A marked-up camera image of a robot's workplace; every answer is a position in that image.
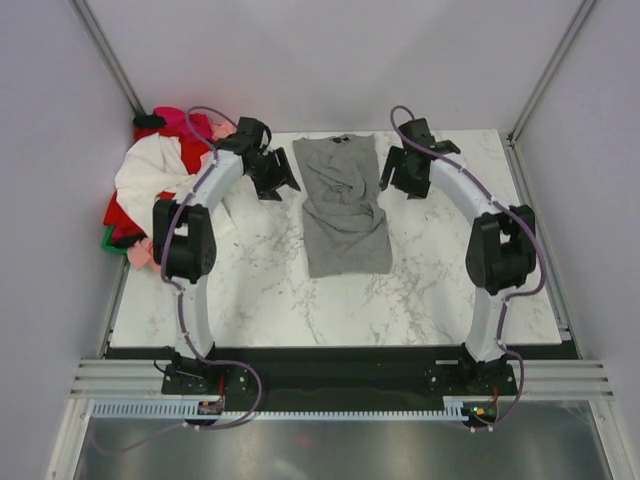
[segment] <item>clothing pile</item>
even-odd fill
[[[228,122],[210,123],[206,115],[189,116],[196,131],[213,141],[234,133]],[[158,198],[173,196],[190,186],[209,158],[209,148],[189,129],[185,113],[173,107],[158,107],[152,115],[134,119],[134,145],[127,151],[115,178],[116,190],[104,216],[104,225],[112,226],[111,245],[126,248],[131,264],[141,269],[153,261],[151,235],[153,205]],[[231,222],[218,208],[214,216]]]

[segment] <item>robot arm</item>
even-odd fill
[[[177,227],[187,225],[187,235],[174,234],[167,258],[166,274],[182,287],[173,289],[176,318],[183,318],[195,349],[207,355],[214,347],[207,312],[207,278],[216,259],[216,243],[210,212],[216,208],[231,187],[249,175],[261,200],[281,201],[277,189],[289,185],[300,190],[293,177],[284,149],[267,151],[271,132],[262,122],[241,118],[238,131],[215,146],[217,159],[211,154],[196,176],[192,190],[173,200],[158,200],[153,208],[154,259],[160,263],[171,220],[180,203],[188,201]],[[185,342],[176,322],[175,350],[182,357],[194,354]]]
[[[460,149],[448,140],[436,142],[424,118],[411,120],[399,128],[414,143],[446,153],[455,163],[464,165]],[[391,147],[380,186],[384,190],[391,183],[412,199],[426,198],[434,184],[471,224],[465,263],[476,295],[464,347],[474,365],[498,361],[504,355],[497,343],[502,306],[505,298],[522,287],[527,275],[535,269],[534,246],[517,223],[498,210],[459,168],[406,143],[403,147]],[[535,233],[535,215],[530,207],[511,207],[511,211]],[[501,234],[507,236],[506,242],[501,240]]]

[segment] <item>black platform edge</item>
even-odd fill
[[[558,345],[514,345],[510,350],[518,352],[525,360],[578,360],[573,340]],[[406,346],[406,347],[218,347],[216,359],[254,362],[336,362],[370,361],[411,362],[420,360],[457,360],[461,347],[457,345]],[[171,360],[170,347],[112,348],[104,358],[109,360]]]

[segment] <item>cable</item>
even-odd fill
[[[194,427],[196,430],[224,430],[224,429],[233,428],[233,427],[237,427],[237,426],[243,425],[244,423],[247,423],[249,420],[251,420],[251,417],[258,410],[258,407],[260,406],[260,403],[262,402],[262,395],[263,395],[262,380],[260,379],[260,376],[258,375],[258,372],[256,372],[254,370],[254,368],[251,365],[247,364],[247,363],[238,362],[236,360],[209,360],[208,358],[205,358],[200,352],[198,352],[198,350],[196,349],[195,345],[193,344],[193,341],[191,340],[191,337],[189,336],[189,332],[187,331],[187,326],[186,326],[186,322],[185,322],[185,319],[184,319],[184,305],[183,305],[183,302],[184,302],[184,288],[182,288],[182,286],[179,283],[174,282],[169,277],[167,277],[167,258],[169,256],[169,247],[171,245],[171,240],[173,239],[173,234],[174,234],[176,226],[178,224],[178,220],[182,216],[182,212],[184,212],[184,209],[187,207],[189,202],[193,199],[194,194],[198,191],[198,189],[200,188],[202,183],[209,177],[209,175],[211,174],[213,169],[216,167],[217,160],[218,160],[218,150],[216,149],[216,147],[213,144],[213,142],[207,140],[202,135],[200,135],[196,131],[196,129],[194,128],[193,124],[191,123],[189,115],[191,114],[191,112],[193,112],[195,110],[207,110],[209,112],[215,113],[216,115],[219,115],[222,118],[224,118],[225,120],[227,120],[228,122],[230,122],[234,127],[237,127],[236,123],[233,122],[229,117],[227,117],[225,114],[223,114],[222,112],[219,112],[218,110],[216,110],[214,108],[205,107],[205,106],[196,106],[196,107],[191,107],[189,110],[187,110],[185,116],[186,116],[187,125],[189,126],[189,129],[191,130],[191,132],[198,139],[200,139],[200,141],[204,142],[209,147],[209,149],[211,150],[211,153],[213,155],[214,161],[207,168],[207,170],[205,170],[204,174],[200,177],[200,179],[193,185],[192,191],[187,194],[185,199],[178,206],[178,209],[176,210],[176,213],[174,214],[173,218],[171,219],[171,223],[169,224],[169,231],[167,233],[167,238],[166,238],[165,243],[164,243],[164,248],[162,249],[162,259],[161,259],[161,263],[160,263],[160,274],[161,274],[162,280],[165,283],[168,283],[169,285],[173,285],[179,292],[179,294],[178,294],[178,323],[180,325],[180,332],[184,336],[184,341],[187,344],[187,346],[189,347],[189,349],[191,350],[191,352],[193,353],[193,355],[195,356],[195,358],[199,362],[204,363],[205,365],[212,366],[212,367],[232,366],[232,367],[243,368],[247,372],[249,372],[256,379],[256,383],[257,383],[257,387],[258,387],[258,392],[256,394],[256,400],[253,403],[253,405],[251,406],[251,408],[249,408],[249,410],[244,415],[241,415],[240,417],[238,417],[235,420],[232,420],[231,422],[228,422],[228,423],[215,424],[215,425],[210,425],[210,426]]]
[[[471,180],[478,187],[478,189],[482,192],[482,194],[494,207],[496,207],[502,213],[506,214],[511,220],[516,222],[520,228],[522,228],[525,235],[531,241],[536,251],[536,257],[538,258],[538,263],[540,265],[540,281],[538,282],[538,285],[533,290],[529,290],[526,292],[513,292],[505,296],[502,304],[502,309],[500,310],[500,318],[498,320],[498,331],[496,332],[496,343],[498,344],[498,347],[500,348],[500,350],[502,350],[505,354],[515,358],[518,361],[518,365],[520,366],[520,383],[518,385],[518,391],[513,400],[513,403],[511,403],[511,405],[509,406],[509,408],[501,418],[496,419],[495,423],[493,423],[493,425],[491,426],[491,429],[489,429],[489,427],[480,427],[480,429],[476,428],[473,431],[492,430],[493,427],[500,425],[513,413],[513,410],[515,409],[515,407],[518,405],[518,403],[520,403],[520,398],[522,397],[522,392],[524,390],[524,360],[518,352],[509,350],[502,341],[502,333],[504,330],[504,323],[507,317],[507,310],[509,308],[509,301],[517,297],[529,297],[531,295],[536,295],[537,293],[539,293],[544,287],[544,284],[547,280],[547,265],[542,255],[542,248],[540,247],[540,244],[538,243],[538,240],[536,239],[535,234],[533,233],[531,228],[529,228],[529,225],[527,225],[524,220],[518,217],[515,213],[513,213],[507,207],[505,207],[500,202],[498,202],[495,199],[495,197],[491,195],[491,192],[487,189],[487,187],[485,187],[483,183],[478,179],[478,177],[476,177],[469,170],[463,168],[463,166],[460,165],[458,162],[450,159],[449,157],[441,153],[438,153],[429,148],[423,147],[422,145],[419,145],[418,143],[411,140],[410,138],[407,138],[407,136],[400,131],[400,129],[398,128],[398,125],[396,124],[395,113],[398,110],[403,110],[404,112],[408,113],[412,120],[415,119],[415,116],[413,112],[409,108],[405,107],[404,105],[396,105],[391,109],[391,113],[389,114],[389,118],[391,120],[391,126],[393,127],[393,130],[398,134],[398,136],[402,139],[402,141],[405,142],[407,145],[411,145],[416,150],[426,153],[427,155],[430,155],[432,157],[436,157],[442,160],[443,162],[445,162],[446,164],[451,165],[452,167],[462,172],[469,180]]]
[[[162,370],[159,366],[158,366],[158,362],[155,360],[155,358],[153,359],[153,366],[155,367],[156,370],[158,370],[162,375],[166,375],[167,372]]]
[[[251,408],[244,415],[238,417],[235,420],[232,420],[231,422],[223,423],[223,424],[215,424],[215,425],[210,425],[210,426],[204,426],[204,425],[192,426],[192,425],[187,424],[186,422],[174,423],[172,425],[169,425],[169,426],[167,426],[165,428],[162,428],[162,429],[158,430],[157,432],[149,435],[146,438],[143,438],[142,440],[140,440],[140,441],[138,441],[138,442],[136,442],[136,443],[134,443],[132,445],[129,445],[128,447],[120,448],[120,449],[117,449],[117,450],[110,450],[110,449],[102,447],[97,442],[97,440],[95,438],[95,433],[94,433],[93,428],[90,428],[89,429],[89,441],[93,445],[93,448],[95,448],[96,451],[98,453],[100,453],[101,455],[105,455],[105,456],[109,456],[109,457],[115,457],[115,456],[118,456],[118,455],[125,454],[125,453],[130,452],[131,450],[134,450],[134,449],[144,445],[145,443],[148,443],[151,440],[154,440],[155,438],[157,438],[157,437],[159,437],[161,435],[164,435],[165,433],[168,433],[170,431],[173,431],[173,430],[175,430],[175,429],[177,429],[179,427],[191,426],[194,430],[224,430],[224,429],[228,429],[228,428],[237,427],[237,426],[240,426],[240,425],[243,425],[243,424],[247,423],[251,419],[251,416],[258,410],[258,407],[260,406],[260,403],[262,402],[262,395],[263,395],[262,381],[260,379],[260,376],[258,375],[258,372],[256,372],[255,369],[253,367],[251,367],[251,365],[249,365],[247,363],[244,363],[244,362],[238,362],[238,361],[235,361],[235,360],[209,360],[207,358],[204,358],[200,354],[200,352],[197,351],[197,349],[195,348],[195,345],[191,341],[191,337],[189,337],[189,332],[187,331],[187,327],[186,327],[185,320],[184,320],[184,306],[183,306],[183,292],[184,292],[184,289],[182,288],[182,286],[179,283],[176,283],[176,282],[172,281],[170,278],[167,277],[167,258],[168,258],[168,254],[169,254],[169,246],[171,245],[171,240],[173,239],[174,231],[175,231],[176,225],[178,223],[178,220],[179,220],[180,216],[182,215],[182,212],[184,212],[184,209],[187,207],[189,202],[193,199],[193,194],[198,190],[198,188],[200,188],[202,183],[207,179],[207,177],[213,171],[213,169],[216,166],[217,160],[218,160],[218,150],[216,149],[216,147],[213,144],[213,142],[208,140],[208,139],[206,139],[202,135],[200,135],[200,133],[195,129],[195,127],[191,123],[191,119],[189,118],[189,116],[191,115],[191,112],[193,112],[195,110],[207,110],[209,112],[215,113],[215,114],[221,116],[222,118],[224,118],[225,120],[227,120],[234,127],[236,127],[236,128],[238,127],[237,124],[233,120],[231,120],[228,116],[226,116],[224,113],[219,112],[218,110],[216,110],[214,108],[211,108],[211,107],[198,105],[198,106],[195,106],[195,107],[191,107],[185,113],[185,118],[186,118],[186,122],[187,122],[187,125],[188,125],[189,129],[191,130],[191,132],[201,142],[203,142],[205,145],[207,145],[209,147],[209,149],[211,150],[211,153],[213,154],[214,162],[212,163],[212,165],[210,165],[207,168],[207,170],[200,177],[200,179],[193,185],[192,191],[187,194],[187,196],[185,197],[183,202],[178,206],[178,209],[176,210],[175,215],[171,219],[171,223],[169,225],[169,231],[167,233],[167,239],[165,241],[164,248],[163,248],[163,251],[162,251],[162,260],[161,260],[161,263],[160,263],[161,278],[165,283],[173,285],[180,292],[179,295],[178,295],[178,321],[179,321],[179,324],[180,324],[180,331],[184,335],[185,343],[187,344],[187,346],[189,347],[189,349],[191,350],[193,355],[196,357],[196,359],[198,359],[200,362],[202,362],[202,363],[204,363],[206,365],[210,365],[210,366],[214,366],[214,367],[233,366],[233,367],[238,367],[238,368],[244,368],[247,372],[249,372],[256,379],[256,383],[258,385],[258,392],[257,392],[257,395],[256,395],[256,400],[253,403],[253,405],[251,406]],[[158,371],[160,371],[163,374],[165,374],[165,372],[157,365],[155,360],[154,360],[153,363],[154,363],[155,368],[158,369]]]

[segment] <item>red garment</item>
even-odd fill
[[[189,141],[181,132],[173,130],[168,127],[163,128],[138,128],[134,127],[133,139],[137,142],[141,138],[158,133],[163,137],[178,137],[181,148],[181,158],[184,166],[189,175],[194,175],[200,171],[202,163],[200,157],[203,153],[208,152],[207,145],[200,140]],[[113,232],[112,239],[119,240],[123,237],[144,235],[144,232],[133,220],[131,220],[127,214],[122,210],[116,200],[117,192],[113,193],[107,211],[104,216],[103,223],[106,226],[115,225],[116,229]],[[173,198],[173,193],[160,192],[161,198]]]
[[[182,110],[174,107],[157,107],[153,113],[164,118],[165,122],[167,122],[167,127],[178,132],[187,142],[199,141],[198,137],[193,134],[191,128],[187,125],[186,115]],[[189,120],[195,131],[204,138],[211,138],[213,136],[209,118],[205,114],[192,113],[189,115]]]

